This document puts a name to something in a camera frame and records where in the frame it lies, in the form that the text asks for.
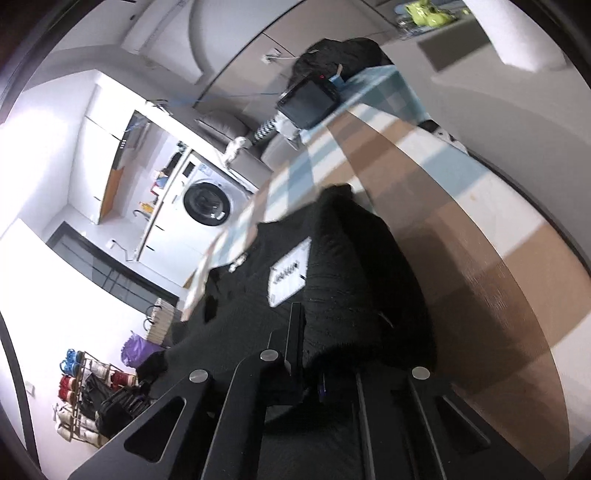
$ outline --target wall switch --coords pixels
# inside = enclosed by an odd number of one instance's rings
[[[32,396],[33,398],[35,397],[35,385],[33,385],[31,382],[25,380],[25,390],[27,390],[27,393]]]

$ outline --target metal bolt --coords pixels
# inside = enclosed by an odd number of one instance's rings
[[[426,380],[431,376],[431,372],[427,370],[425,367],[415,367],[413,368],[413,377],[417,380]]]
[[[279,358],[279,354],[275,350],[264,350],[261,352],[261,360],[264,362],[274,362]]]
[[[193,370],[189,375],[189,380],[193,383],[203,383],[208,377],[209,374],[205,370]]]

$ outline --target white shoe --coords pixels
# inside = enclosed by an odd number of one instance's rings
[[[90,371],[101,380],[106,380],[109,375],[109,367],[95,360],[90,361]]]
[[[80,426],[84,427],[85,429],[92,430],[93,432],[98,432],[96,423],[82,414],[80,414]]]
[[[102,447],[105,443],[109,441],[106,437],[103,437],[101,434],[85,429],[84,427],[80,427],[80,433],[78,434],[78,436],[82,440],[91,443],[97,448]]]
[[[58,411],[57,418],[60,420],[60,423],[64,425],[72,424],[72,414],[68,410],[62,409]]]
[[[67,426],[61,425],[59,423],[56,423],[56,432],[65,441],[67,441],[67,442],[71,442],[72,441],[72,433],[71,433],[70,429]]]

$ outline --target plastic bag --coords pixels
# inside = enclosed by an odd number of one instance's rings
[[[121,348],[121,361],[131,368],[138,368],[154,352],[164,350],[160,345],[147,341],[137,333],[131,332],[131,337]]]

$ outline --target black metal bracket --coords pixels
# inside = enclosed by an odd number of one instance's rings
[[[294,303],[288,329],[269,339],[274,348],[215,379],[194,370],[70,480],[256,479],[267,407],[302,399],[304,325]],[[543,480],[426,368],[404,372],[375,363],[339,375],[321,376],[320,398],[356,408],[367,480]]]

